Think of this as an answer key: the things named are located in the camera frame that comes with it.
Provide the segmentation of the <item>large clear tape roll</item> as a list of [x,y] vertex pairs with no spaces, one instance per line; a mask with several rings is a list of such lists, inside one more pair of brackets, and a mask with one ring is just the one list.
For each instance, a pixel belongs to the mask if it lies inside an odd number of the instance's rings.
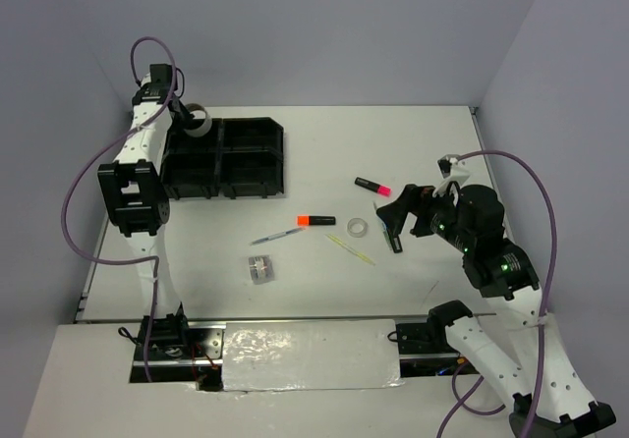
[[193,138],[207,135],[212,128],[212,119],[204,106],[196,103],[186,105],[191,121],[184,126],[184,132]]

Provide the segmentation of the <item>small clear tape roll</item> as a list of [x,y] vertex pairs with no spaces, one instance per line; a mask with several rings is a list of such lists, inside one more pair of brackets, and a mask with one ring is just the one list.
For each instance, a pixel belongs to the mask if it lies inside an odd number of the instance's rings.
[[362,238],[367,234],[369,224],[362,218],[352,218],[348,221],[346,230],[351,237]]

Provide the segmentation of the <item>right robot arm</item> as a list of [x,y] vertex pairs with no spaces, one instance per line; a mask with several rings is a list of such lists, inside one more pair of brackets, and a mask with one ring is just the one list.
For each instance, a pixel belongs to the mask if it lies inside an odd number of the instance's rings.
[[471,285],[495,311],[515,351],[509,356],[461,301],[429,311],[428,340],[468,359],[500,397],[517,437],[589,437],[616,421],[595,399],[542,313],[543,290],[528,255],[504,235],[504,207],[486,186],[450,184],[443,193],[408,185],[376,212],[389,235],[416,216],[415,237],[437,235],[459,250]]

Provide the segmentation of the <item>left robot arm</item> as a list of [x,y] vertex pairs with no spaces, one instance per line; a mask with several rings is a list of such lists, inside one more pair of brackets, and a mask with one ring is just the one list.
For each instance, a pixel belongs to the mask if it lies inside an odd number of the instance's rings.
[[109,221],[128,243],[136,262],[145,303],[137,343],[148,361],[181,358],[193,344],[166,255],[170,203],[159,176],[163,143],[179,106],[177,100],[167,102],[166,98],[176,85],[172,66],[149,67],[132,99],[132,133],[114,160],[97,170]]

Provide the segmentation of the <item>blue highlighter marker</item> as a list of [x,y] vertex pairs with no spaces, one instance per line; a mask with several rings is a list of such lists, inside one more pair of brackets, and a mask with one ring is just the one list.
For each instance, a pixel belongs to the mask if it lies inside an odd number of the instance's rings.
[[403,248],[399,237],[394,236],[384,222],[382,222],[381,225],[383,229],[383,235],[385,236],[385,239],[391,251],[395,254],[402,253]]

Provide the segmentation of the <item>pink highlighter marker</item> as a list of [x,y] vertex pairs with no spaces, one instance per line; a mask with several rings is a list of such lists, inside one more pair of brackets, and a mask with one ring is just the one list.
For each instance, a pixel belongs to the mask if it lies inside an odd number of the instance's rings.
[[359,188],[365,189],[367,191],[370,192],[374,192],[377,193],[379,195],[385,196],[385,197],[390,197],[391,196],[391,188],[381,185],[379,183],[361,178],[361,177],[356,177],[354,184],[356,186],[358,186]]

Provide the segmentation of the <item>yellow thin pen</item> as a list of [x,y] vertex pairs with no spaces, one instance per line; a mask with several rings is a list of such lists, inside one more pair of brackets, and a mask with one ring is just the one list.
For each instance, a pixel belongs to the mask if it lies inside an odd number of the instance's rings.
[[343,242],[341,239],[339,239],[338,237],[334,236],[333,234],[325,234],[326,237],[331,240],[333,243],[335,243],[336,245],[342,247],[343,249],[345,249],[346,251],[348,251],[349,253],[351,253],[352,255],[354,255],[355,257],[361,259],[363,262],[371,265],[371,266],[375,266],[375,262],[369,258],[368,256],[366,256],[365,254],[363,254],[362,252],[354,249],[353,247],[349,246],[347,243]]

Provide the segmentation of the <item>black four-compartment organizer tray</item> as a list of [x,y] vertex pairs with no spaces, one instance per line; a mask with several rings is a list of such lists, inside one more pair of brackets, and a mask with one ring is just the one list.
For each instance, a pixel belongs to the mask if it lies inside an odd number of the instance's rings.
[[269,117],[215,118],[202,137],[167,134],[160,178],[171,199],[285,193],[284,128]]

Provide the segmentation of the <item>orange highlighter marker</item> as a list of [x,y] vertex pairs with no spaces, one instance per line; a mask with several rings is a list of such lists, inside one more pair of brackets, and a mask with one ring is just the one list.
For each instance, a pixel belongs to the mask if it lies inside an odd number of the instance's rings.
[[299,215],[297,217],[297,225],[299,227],[334,226],[335,224],[336,224],[335,216]]

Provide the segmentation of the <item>blue ballpoint pen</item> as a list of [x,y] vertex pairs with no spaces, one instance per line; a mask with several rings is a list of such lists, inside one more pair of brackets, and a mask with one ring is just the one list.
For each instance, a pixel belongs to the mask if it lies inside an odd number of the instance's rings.
[[287,231],[271,234],[271,235],[268,235],[268,236],[265,236],[265,237],[262,237],[262,238],[259,238],[259,239],[256,239],[256,240],[252,241],[250,243],[250,246],[258,246],[258,245],[262,245],[262,244],[265,244],[265,243],[268,243],[268,242],[279,240],[279,239],[282,239],[282,238],[285,238],[285,237],[288,237],[288,236],[291,236],[291,235],[298,234],[300,232],[303,232],[304,230],[305,230],[305,227],[296,227],[296,228],[293,228],[293,229],[290,229],[290,230],[287,230]]

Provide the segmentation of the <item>silver foil covered panel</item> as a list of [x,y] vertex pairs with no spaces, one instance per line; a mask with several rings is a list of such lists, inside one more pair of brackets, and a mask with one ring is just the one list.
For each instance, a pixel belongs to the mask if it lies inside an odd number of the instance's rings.
[[391,320],[230,323],[226,391],[368,390],[403,384]]

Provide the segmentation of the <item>metal mounting rail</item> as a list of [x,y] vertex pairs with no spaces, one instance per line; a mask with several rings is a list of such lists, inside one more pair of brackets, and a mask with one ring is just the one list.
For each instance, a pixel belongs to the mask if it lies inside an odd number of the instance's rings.
[[212,325],[226,325],[228,323],[291,323],[291,322],[319,322],[319,321],[367,321],[393,320],[395,323],[420,322],[426,320],[426,314],[407,315],[345,315],[345,316],[300,316],[300,317],[268,317],[268,318],[219,318],[219,319],[189,319],[191,327],[210,327]]

